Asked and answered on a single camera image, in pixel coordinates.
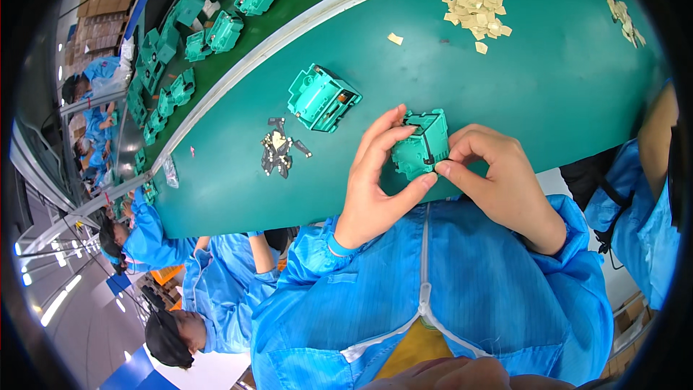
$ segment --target stack of cardboard boxes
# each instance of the stack of cardboard boxes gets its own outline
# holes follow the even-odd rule
[[[640,292],[637,292],[627,299],[621,308],[635,301],[614,318],[614,340],[609,355],[610,360],[604,367],[601,378],[623,374],[636,358],[637,351],[647,338],[650,328],[647,328],[645,332],[642,332],[642,329],[646,328],[654,318],[655,311],[650,309],[644,298],[636,300],[639,295]]]
[[[118,54],[134,0],[80,0],[77,29],[65,45],[66,77],[81,73],[89,62]]]

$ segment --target green anti-static mat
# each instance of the green anti-static mat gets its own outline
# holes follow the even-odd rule
[[[368,0],[338,14],[249,73],[178,145],[180,188],[166,186],[162,171],[156,177],[167,235],[296,226],[341,212],[361,135],[401,102],[414,112],[443,108],[451,134],[477,122],[516,137],[537,172],[623,143],[667,76],[636,0],[623,1],[644,48],[622,36],[606,0],[505,0],[500,19],[513,32],[486,39],[487,55],[469,30],[443,20],[441,0]],[[401,46],[390,32],[404,37]],[[363,95],[331,134],[308,131],[286,109],[288,87],[313,62]],[[313,152],[306,159],[291,149],[288,179],[261,169],[259,142],[277,116]],[[407,181],[388,163],[382,184],[392,193]],[[426,200],[458,193],[441,178]]]

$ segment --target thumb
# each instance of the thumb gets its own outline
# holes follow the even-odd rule
[[[446,177],[457,188],[462,190],[464,194],[470,197],[488,186],[485,178],[480,177],[458,162],[450,160],[439,161],[435,166],[435,171]]]
[[[404,190],[392,197],[391,205],[396,208],[396,212],[406,214],[421,202],[421,199],[435,185],[436,181],[438,181],[438,175],[435,172],[429,172],[415,178]]]

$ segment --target yellow shirt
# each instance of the yellow shirt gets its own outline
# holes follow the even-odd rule
[[[426,328],[421,320],[417,319],[394,348],[375,379],[393,377],[422,361],[452,356],[443,333],[437,329]]]

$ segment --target fingernail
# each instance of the fingernail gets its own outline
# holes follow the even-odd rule
[[[438,181],[438,175],[436,175],[435,172],[429,172],[425,175],[423,175],[423,179],[421,180],[421,183],[423,186],[427,189],[430,190],[432,186],[436,184]]]
[[[450,173],[450,166],[446,161],[438,161],[433,170],[446,177]]]

